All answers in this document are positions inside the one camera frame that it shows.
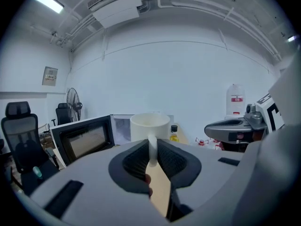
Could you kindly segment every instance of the chair headrest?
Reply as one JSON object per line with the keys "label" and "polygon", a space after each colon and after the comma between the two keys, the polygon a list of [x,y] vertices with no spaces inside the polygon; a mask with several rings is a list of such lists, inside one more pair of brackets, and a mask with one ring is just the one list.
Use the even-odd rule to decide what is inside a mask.
{"label": "chair headrest", "polygon": [[5,116],[9,119],[21,118],[30,115],[30,107],[27,101],[9,102],[6,106]]}
{"label": "chair headrest", "polygon": [[59,109],[66,109],[67,108],[67,103],[59,103],[57,108]]}

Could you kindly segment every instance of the electrical panel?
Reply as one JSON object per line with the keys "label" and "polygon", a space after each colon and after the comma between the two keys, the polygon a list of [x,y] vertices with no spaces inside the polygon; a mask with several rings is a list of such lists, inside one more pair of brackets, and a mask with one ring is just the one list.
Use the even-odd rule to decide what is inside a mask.
{"label": "electrical panel", "polygon": [[42,85],[55,86],[57,69],[45,67]]}

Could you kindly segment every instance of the bottle cap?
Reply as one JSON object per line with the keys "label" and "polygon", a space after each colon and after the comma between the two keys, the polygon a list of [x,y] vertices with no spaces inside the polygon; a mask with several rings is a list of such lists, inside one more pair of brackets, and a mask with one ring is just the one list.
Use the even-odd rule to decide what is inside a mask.
{"label": "bottle cap", "polygon": [[171,132],[177,132],[178,131],[178,126],[172,125],[171,126]]}

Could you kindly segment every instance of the microwave window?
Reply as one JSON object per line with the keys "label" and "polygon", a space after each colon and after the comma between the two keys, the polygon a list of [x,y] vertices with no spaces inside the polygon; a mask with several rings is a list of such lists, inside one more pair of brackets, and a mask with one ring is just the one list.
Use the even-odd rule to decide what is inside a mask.
{"label": "microwave window", "polygon": [[106,142],[103,127],[89,130],[82,134],[68,138],[76,158]]}

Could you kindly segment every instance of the red label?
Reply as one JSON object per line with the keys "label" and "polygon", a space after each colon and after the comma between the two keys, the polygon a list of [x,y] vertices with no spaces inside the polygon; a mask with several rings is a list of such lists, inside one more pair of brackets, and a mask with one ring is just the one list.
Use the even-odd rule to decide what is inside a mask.
{"label": "red label", "polygon": [[242,98],[231,98],[231,102],[243,102]]}

